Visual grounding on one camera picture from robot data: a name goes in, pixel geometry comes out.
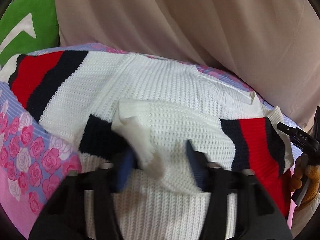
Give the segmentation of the brown gloved right hand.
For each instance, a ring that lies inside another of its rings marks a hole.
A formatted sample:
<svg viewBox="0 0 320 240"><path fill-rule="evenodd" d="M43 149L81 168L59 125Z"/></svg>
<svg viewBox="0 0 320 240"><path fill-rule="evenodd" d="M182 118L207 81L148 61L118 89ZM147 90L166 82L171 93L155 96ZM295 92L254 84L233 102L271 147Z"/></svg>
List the brown gloved right hand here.
<svg viewBox="0 0 320 240"><path fill-rule="evenodd" d="M308 165L307 154L302 154L296 159L295 168L290 181L290 191L298 192L300 204L293 199L298 211L309 206L319 193L319 165Z"/></svg>

